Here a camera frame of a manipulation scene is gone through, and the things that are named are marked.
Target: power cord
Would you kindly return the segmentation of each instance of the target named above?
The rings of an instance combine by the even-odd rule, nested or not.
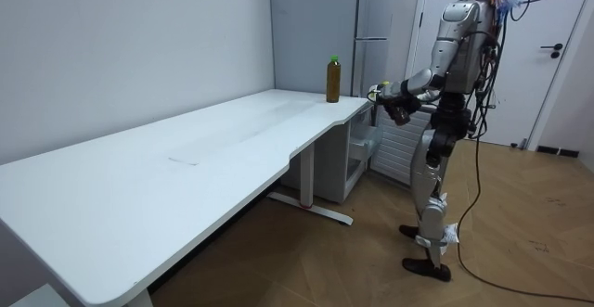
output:
[[[481,176],[480,176],[480,168],[479,168],[479,145],[481,143],[480,137],[477,137],[475,141],[476,141],[476,149],[475,149],[475,153],[474,153],[474,160],[475,160],[474,163],[475,163],[475,167],[476,167],[476,184],[478,186],[478,191],[476,193],[476,198],[472,202],[471,206],[469,206],[468,209],[466,209],[464,211],[464,213],[460,217],[460,220],[458,221],[458,235],[460,233],[460,228],[462,227],[462,222],[464,221],[464,218],[472,210],[472,208],[474,207],[474,205],[476,205],[476,203],[479,201],[479,198],[481,197],[481,191],[482,191],[482,189],[481,189]],[[474,279],[476,279],[476,280],[478,280],[478,281],[480,281],[482,283],[485,283],[487,285],[490,285],[490,286],[492,286],[494,288],[499,288],[499,289],[507,290],[509,292],[523,294],[523,295],[528,295],[528,296],[533,296],[533,297],[562,299],[562,300],[568,300],[568,301],[580,301],[580,302],[594,304],[594,301],[591,301],[591,300],[588,300],[588,299],[566,297],[566,296],[555,295],[555,294],[544,294],[544,293],[529,292],[529,291],[524,291],[524,290],[520,290],[520,289],[516,289],[516,288],[504,287],[504,286],[502,286],[500,284],[496,284],[496,283],[493,283],[493,282],[488,281],[486,279],[483,279],[480,276],[478,276],[477,274],[475,274],[473,271],[471,271],[466,266],[466,264],[464,264],[464,261],[462,260],[462,256],[461,256],[461,253],[460,253],[460,244],[458,244],[458,261],[459,261],[460,265],[462,266],[462,268],[469,275],[471,275],[472,277],[474,277]]]
[[[464,213],[462,214],[462,216],[458,220],[458,231],[457,231],[458,236],[460,236],[460,229],[462,227],[462,223],[464,221],[464,218],[466,218],[466,215],[476,205],[476,203],[481,198],[481,194],[482,194],[481,173],[480,173],[480,165],[479,165],[479,148],[480,148],[480,143],[481,143],[481,137],[486,133],[486,130],[487,130],[486,115],[487,115],[488,110],[489,110],[489,103],[490,103],[490,100],[491,100],[491,94],[493,93],[493,90],[494,90],[494,87],[495,87],[495,79],[497,78],[497,72],[499,70],[499,61],[501,60],[501,55],[503,53],[503,48],[505,46],[505,40],[506,40],[506,35],[507,35],[507,27],[508,27],[508,15],[506,15],[506,17],[503,20],[503,33],[502,33],[502,38],[501,38],[501,44],[497,43],[497,50],[498,51],[497,51],[497,58],[496,58],[496,61],[495,61],[495,66],[493,67],[493,69],[491,71],[491,74],[489,75],[490,79],[487,82],[487,87],[486,88],[488,90],[488,94],[487,94],[486,105],[483,103],[484,102],[484,99],[481,99],[481,100],[477,99],[476,100],[476,107],[474,108],[474,113],[473,113],[473,117],[472,117],[473,121],[474,121],[474,118],[475,118],[477,112],[479,112],[481,114],[481,117],[480,117],[480,121],[481,122],[480,122],[479,130],[478,130],[478,135],[476,135],[475,137],[470,137],[471,139],[473,139],[473,140],[476,141],[476,149],[475,149],[475,153],[474,153],[474,165],[475,165],[475,169],[476,169],[476,184],[477,184],[477,187],[478,188],[477,188],[476,197],[472,201],[471,205],[464,211]],[[491,35],[488,32],[472,32],[471,34],[477,34],[477,33]],[[500,284],[496,284],[496,283],[493,283],[493,282],[488,281],[486,279],[483,279],[480,276],[478,276],[477,274],[475,274],[473,271],[471,271],[466,266],[466,264],[462,260],[461,249],[460,249],[460,244],[459,243],[458,243],[458,261],[459,261],[460,265],[462,266],[462,268],[469,275],[471,275],[472,277],[474,277],[476,280],[478,280],[478,281],[480,281],[482,283],[485,283],[485,284],[487,284],[489,286],[492,286],[494,288],[499,288],[499,289],[507,290],[509,292],[523,294],[523,295],[528,295],[528,296],[533,296],[533,297],[561,299],[561,300],[567,300],[567,301],[580,301],[580,302],[594,304],[594,301],[587,300],[587,299],[567,297],[567,296],[555,295],[555,294],[535,293],[535,292],[524,291],[524,290],[520,290],[520,289],[516,289],[516,288],[508,288],[508,287],[502,286]]]

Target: brown liquid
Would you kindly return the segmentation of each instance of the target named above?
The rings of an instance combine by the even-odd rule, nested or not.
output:
[[[338,61],[331,61],[328,64],[328,75],[326,78],[326,101],[329,103],[338,102],[341,92],[341,64]]]

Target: tabletop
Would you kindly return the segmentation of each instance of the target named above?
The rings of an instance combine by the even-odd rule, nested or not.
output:
[[[87,306],[122,306],[367,104],[268,90],[0,166],[0,222]]]

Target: floor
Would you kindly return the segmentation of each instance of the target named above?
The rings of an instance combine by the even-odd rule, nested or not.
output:
[[[579,160],[481,145],[483,195],[462,226],[462,258],[514,288],[594,299],[594,174]],[[444,191],[448,223],[475,196],[474,144],[462,141]],[[153,296],[164,306],[586,306],[482,284],[445,255],[453,280],[402,269],[423,251],[397,232],[414,224],[409,195],[365,175],[339,206],[353,226],[261,200]]]

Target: door handle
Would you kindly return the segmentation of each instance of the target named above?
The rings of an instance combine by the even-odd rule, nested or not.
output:
[[[554,46],[540,46],[540,48],[552,48],[555,51],[561,51],[563,49],[563,44],[555,44]]]

